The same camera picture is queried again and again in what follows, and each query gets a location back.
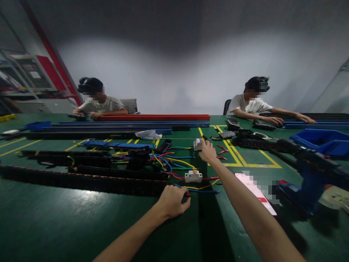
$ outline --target young man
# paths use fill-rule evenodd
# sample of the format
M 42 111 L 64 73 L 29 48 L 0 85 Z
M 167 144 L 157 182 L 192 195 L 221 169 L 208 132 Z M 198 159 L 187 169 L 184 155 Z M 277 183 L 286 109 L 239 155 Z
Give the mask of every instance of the young man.
M 106 115 L 127 115 L 128 111 L 123 103 L 104 93 L 103 83 L 97 78 L 81 78 L 78 91 L 89 96 L 89 100 L 74 109 L 73 114 L 84 115 L 92 112 L 90 117 L 96 120 Z
M 263 261 L 305 262 L 286 233 L 260 200 L 216 158 L 216 149 L 209 141 L 202 143 L 200 157 L 217 173 L 230 203 L 239 216 Z M 128 262 L 144 241 L 166 220 L 183 214 L 190 207 L 186 187 L 166 186 L 159 201 L 132 227 L 112 242 L 94 262 Z
M 268 80 L 269 78 L 264 76 L 255 76 L 248 80 L 248 82 L 245 84 L 244 93 L 242 95 L 236 95 L 233 97 L 232 101 L 230 102 L 227 115 L 235 115 L 237 117 L 247 119 L 259 119 L 275 126 L 282 126 L 284 120 L 281 118 L 255 115 L 255 113 L 269 111 L 271 113 L 289 115 L 308 124 L 316 123 L 310 117 L 300 113 L 272 107 L 262 100 L 257 100 L 257 96 L 269 90 L 270 87 L 268 86 Z

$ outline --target blue plastic bin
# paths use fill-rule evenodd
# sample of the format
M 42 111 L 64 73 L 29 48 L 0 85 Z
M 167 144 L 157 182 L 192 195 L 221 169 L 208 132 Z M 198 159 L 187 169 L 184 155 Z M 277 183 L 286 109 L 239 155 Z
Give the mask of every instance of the blue plastic bin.
M 30 131 L 34 130 L 41 130 L 43 127 L 50 127 L 51 126 L 51 121 L 46 121 L 46 122 L 34 122 L 25 125 L 24 127 Z
M 290 139 L 324 155 L 349 155 L 349 135 L 340 131 L 305 129 Z

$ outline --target white circuit breaker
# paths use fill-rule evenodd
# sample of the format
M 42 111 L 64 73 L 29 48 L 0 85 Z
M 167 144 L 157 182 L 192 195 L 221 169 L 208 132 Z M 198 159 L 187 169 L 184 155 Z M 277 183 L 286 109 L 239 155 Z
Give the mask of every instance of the white circuit breaker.
M 194 150 L 195 151 L 202 150 L 202 138 L 197 138 L 194 141 Z
M 189 170 L 188 173 L 185 174 L 185 182 L 195 182 L 195 183 L 201 183 L 202 181 L 202 174 L 199 173 L 197 170 Z

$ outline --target black hair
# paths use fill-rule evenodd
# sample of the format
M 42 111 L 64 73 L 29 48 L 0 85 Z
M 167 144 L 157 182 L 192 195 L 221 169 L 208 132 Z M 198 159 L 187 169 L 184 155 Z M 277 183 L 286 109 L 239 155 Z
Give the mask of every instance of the black hair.
M 269 80 L 269 78 L 266 76 L 254 76 L 254 77 L 250 78 L 250 80 L 248 80 L 245 83 L 244 93 L 245 93 L 246 89 L 258 89 L 259 83 L 268 82 L 268 80 Z
M 83 77 L 79 80 L 79 83 L 90 86 L 95 92 L 101 92 L 103 90 L 103 83 L 97 78 Z

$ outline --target office chair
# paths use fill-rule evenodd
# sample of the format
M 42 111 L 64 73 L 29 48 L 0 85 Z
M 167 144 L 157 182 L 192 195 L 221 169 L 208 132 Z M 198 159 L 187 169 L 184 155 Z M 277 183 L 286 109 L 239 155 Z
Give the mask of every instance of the office chair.
M 126 107 L 129 115 L 138 115 L 138 114 L 140 114 L 140 112 L 138 112 L 138 109 L 137 109 L 137 99 L 136 98 L 120 99 L 120 101 Z
M 231 101 L 232 101 L 231 99 L 228 99 L 227 101 L 225 101 L 223 115 L 226 115 L 226 112 L 228 111 L 228 107 Z

